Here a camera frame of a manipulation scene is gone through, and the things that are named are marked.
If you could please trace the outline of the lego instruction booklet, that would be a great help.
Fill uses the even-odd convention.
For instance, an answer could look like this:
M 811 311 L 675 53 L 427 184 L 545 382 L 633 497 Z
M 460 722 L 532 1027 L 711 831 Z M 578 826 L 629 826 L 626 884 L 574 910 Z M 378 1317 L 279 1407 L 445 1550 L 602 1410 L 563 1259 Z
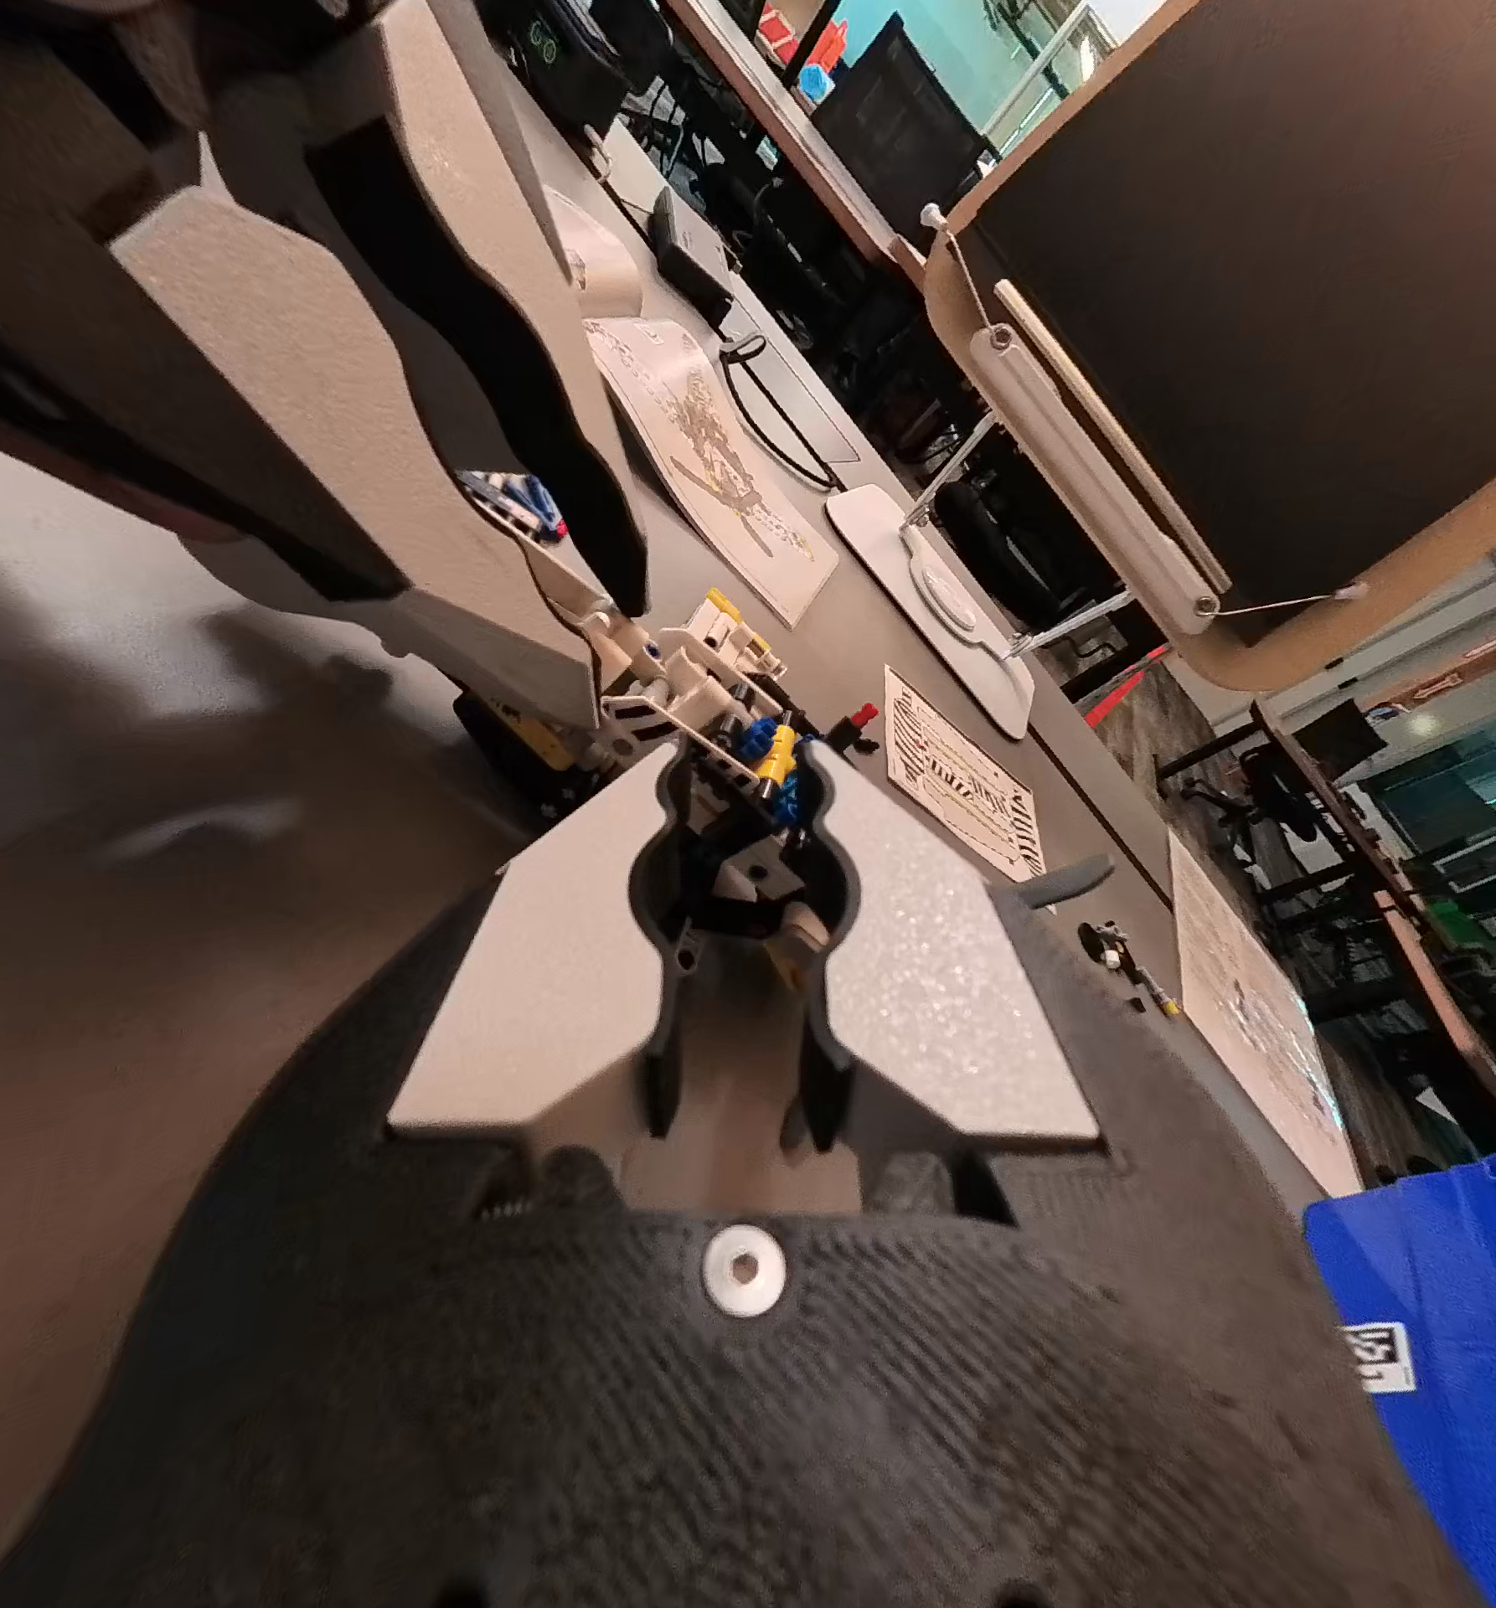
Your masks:
M 590 317 L 585 332 L 679 510 L 790 629 L 801 626 L 841 559 L 779 489 L 706 347 L 661 317 Z

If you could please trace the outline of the white lego plane model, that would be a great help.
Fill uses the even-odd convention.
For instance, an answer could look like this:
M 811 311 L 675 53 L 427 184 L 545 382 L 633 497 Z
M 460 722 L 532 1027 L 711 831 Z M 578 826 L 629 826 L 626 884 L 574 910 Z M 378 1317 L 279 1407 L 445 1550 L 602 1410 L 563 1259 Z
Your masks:
M 661 935 L 691 931 L 765 942 L 796 982 L 836 931 L 819 893 L 815 794 L 809 750 L 884 752 L 884 707 L 867 702 L 830 732 L 795 705 L 774 645 L 711 590 L 694 614 L 652 634 L 612 598 L 571 614 L 598 656 L 590 733 L 525 713 L 502 694 L 462 691 L 455 713 L 487 760 L 557 826 L 656 744 L 690 744 L 682 803 L 682 884 L 661 896 Z

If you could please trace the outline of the computer monitor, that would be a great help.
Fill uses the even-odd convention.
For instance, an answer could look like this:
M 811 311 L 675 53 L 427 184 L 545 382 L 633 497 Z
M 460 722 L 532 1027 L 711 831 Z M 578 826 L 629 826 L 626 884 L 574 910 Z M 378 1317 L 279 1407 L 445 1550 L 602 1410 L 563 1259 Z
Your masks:
M 1299 684 L 1496 549 L 1496 3 L 1168 3 L 923 308 L 1176 653 Z

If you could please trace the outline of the flat black device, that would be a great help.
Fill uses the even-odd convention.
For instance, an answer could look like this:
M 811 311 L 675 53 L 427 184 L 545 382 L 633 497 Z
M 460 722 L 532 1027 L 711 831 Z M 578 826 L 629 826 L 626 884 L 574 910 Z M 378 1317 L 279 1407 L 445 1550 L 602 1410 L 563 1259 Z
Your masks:
M 718 332 L 734 308 L 734 270 L 718 232 L 682 192 L 661 187 L 647 222 L 647 242 L 659 277 Z

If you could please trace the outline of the black office chair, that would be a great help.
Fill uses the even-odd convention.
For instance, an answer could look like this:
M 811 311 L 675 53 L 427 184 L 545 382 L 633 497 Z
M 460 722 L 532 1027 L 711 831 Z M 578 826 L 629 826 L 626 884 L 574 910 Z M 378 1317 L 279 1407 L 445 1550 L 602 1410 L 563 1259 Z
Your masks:
M 931 228 L 926 208 L 952 209 L 998 162 L 991 141 L 944 89 L 892 13 L 856 64 L 815 104 L 813 127 L 838 154 L 880 216 L 923 250 Z

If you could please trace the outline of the white monitor stand base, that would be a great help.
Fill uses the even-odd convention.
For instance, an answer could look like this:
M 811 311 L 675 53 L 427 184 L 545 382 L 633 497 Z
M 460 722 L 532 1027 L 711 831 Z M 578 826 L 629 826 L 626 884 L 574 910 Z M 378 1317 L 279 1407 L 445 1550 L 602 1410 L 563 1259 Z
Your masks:
M 880 485 L 867 483 L 833 493 L 823 512 L 999 733 L 1011 742 L 1026 738 L 1034 678 L 1013 638 L 938 549 L 923 508 L 904 510 Z

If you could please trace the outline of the large printed paper sheet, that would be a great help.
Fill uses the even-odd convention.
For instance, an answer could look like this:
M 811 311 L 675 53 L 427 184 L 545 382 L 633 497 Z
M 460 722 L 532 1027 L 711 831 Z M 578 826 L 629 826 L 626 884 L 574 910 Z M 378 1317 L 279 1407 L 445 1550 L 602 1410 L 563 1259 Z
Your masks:
M 1323 1196 L 1361 1192 L 1303 996 L 1176 831 L 1168 853 L 1185 1016 Z

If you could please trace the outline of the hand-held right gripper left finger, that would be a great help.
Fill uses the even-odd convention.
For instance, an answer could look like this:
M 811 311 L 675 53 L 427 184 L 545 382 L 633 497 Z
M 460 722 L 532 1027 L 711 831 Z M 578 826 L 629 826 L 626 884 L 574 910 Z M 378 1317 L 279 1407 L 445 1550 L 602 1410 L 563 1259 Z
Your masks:
M 402 1138 L 659 1138 L 679 972 L 636 879 L 675 827 L 656 744 L 513 854 L 391 1101 Z

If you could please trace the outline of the striped sticker sheet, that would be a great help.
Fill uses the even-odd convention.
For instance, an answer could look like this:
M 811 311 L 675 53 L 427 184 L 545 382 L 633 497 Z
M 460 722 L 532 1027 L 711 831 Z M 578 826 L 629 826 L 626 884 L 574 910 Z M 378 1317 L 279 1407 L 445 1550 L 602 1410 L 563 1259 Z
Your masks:
M 884 668 L 890 783 L 1011 881 L 1049 872 L 1037 795 L 961 733 L 919 688 Z

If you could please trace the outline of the blue plastic bin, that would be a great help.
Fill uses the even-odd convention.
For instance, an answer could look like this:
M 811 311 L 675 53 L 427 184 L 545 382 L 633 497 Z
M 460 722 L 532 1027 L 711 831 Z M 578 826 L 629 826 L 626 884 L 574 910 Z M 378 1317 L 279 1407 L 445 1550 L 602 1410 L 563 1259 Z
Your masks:
M 1364 1393 L 1496 1606 L 1496 1154 L 1303 1217 Z

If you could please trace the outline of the open white booklet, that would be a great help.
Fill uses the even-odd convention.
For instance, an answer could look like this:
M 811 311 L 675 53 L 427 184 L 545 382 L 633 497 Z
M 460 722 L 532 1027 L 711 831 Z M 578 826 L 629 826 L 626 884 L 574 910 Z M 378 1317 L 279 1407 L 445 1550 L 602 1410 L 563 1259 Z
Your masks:
M 575 200 L 545 187 L 545 205 L 557 227 L 568 277 L 580 317 L 644 316 L 644 277 L 633 250 Z

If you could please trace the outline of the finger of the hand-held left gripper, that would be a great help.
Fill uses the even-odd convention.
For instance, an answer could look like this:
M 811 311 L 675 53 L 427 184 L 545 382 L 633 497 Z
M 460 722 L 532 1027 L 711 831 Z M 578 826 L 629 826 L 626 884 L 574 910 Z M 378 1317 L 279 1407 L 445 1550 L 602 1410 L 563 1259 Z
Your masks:
M 305 68 L 305 164 L 398 304 L 456 355 L 621 613 L 652 607 L 633 473 L 557 223 L 472 3 L 389 3 Z
M 206 135 L 155 150 L 162 195 L 112 239 L 139 369 L 131 428 L 228 493 L 215 572 L 292 614 L 364 629 L 455 683 L 598 725 L 598 656 L 525 540 L 441 464 L 371 298 L 321 242 L 243 208 Z

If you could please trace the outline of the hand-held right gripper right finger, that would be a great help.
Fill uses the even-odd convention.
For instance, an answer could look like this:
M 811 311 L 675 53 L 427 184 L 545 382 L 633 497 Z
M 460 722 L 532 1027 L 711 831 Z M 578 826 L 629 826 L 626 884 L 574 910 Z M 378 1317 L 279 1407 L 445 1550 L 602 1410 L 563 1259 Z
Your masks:
M 1099 1119 L 994 887 L 828 746 L 813 837 L 841 919 L 811 972 L 802 1121 L 815 1150 L 1068 1152 Z

